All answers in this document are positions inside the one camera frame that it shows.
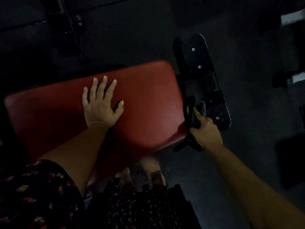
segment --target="person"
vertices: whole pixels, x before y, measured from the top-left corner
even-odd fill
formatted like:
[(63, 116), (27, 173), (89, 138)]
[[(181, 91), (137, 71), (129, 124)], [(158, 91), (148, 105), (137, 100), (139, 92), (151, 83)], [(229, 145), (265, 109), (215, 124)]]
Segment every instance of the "person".
[[(82, 104), (88, 128), (72, 140), (44, 154), (31, 165), (0, 184), (1, 228), (78, 228), (85, 214), (82, 195), (108, 130), (124, 112), (124, 102), (113, 111), (110, 107), (116, 86), (114, 80), (105, 92), (107, 77), (98, 87), (93, 79), (84, 88)], [(217, 126), (195, 111), (201, 122), (190, 132), (211, 155), (219, 172), (235, 194), (253, 228), (304, 228), (305, 215), (283, 196), (258, 178), (223, 141)], [(158, 162), (141, 161), (151, 189), (139, 193), (133, 187), (129, 169), (116, 174), (101, 195), (100, 228), (183, 228), (165, 186)], [(191, 218), (184, 222), (194, 223)]]

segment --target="leg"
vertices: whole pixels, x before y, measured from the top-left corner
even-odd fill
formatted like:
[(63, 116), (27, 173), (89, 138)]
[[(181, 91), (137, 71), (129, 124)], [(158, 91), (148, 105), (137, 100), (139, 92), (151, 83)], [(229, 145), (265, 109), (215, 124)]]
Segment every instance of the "leg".
[(115, 175), (115, 177), (121, 179), (122, 187), (132, 187), (133, 186), (132, 177), (130, 176), (128, 167), (123, 169), (121, 172), (117, 173)]
[(165, 186), (165, 178), (161, 172), (161, 168), (157, 159), (153, 157), (147, 157), (142, 159), (140, 163), (143, 166), (152, 187), (154, 187), (154, 185)]

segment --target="red bench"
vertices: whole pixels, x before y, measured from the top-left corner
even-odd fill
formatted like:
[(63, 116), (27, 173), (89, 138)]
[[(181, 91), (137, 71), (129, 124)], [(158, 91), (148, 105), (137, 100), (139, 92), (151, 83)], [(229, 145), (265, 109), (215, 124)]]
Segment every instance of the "red bench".
[(14, 131), (32, 160), (86, 129), (83, 87), (104, 75), (108, 83), (117, 79), (112, 106), (124, 100), (125, 110), (103, 144), (98, 177), (113, 175), (186, 136), (174, 70), (166, 61), (155, 61), (7, 96), (5, 105)]

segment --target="clothing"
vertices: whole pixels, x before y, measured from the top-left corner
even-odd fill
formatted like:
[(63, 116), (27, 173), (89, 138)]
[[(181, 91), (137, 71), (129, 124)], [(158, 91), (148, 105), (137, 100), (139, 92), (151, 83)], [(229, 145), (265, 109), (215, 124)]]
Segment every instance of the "clothing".
[(85, 211), (81, 194), (63, 168), (37, 160), (1, 181), (0, 228), (200, 228), (179, 189), (157, 185), (137, 192), (121, 187), (116, 178)]

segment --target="red cushion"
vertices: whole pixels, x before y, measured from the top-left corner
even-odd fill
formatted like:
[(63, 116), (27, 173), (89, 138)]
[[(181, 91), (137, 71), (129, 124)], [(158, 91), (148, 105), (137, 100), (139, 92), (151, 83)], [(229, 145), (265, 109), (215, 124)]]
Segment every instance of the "red cushion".
[(172, 66), (155, 61), (19, 92), (5, 98), (17, 138), (34, 160), (84, 131), (83, 87), (93, 77), (117, 79), (112, 106), (124, 100), (124, 113), (109, 132), (99, 158), (99, 177), (181, 140), (187, 134), (183, 101)]

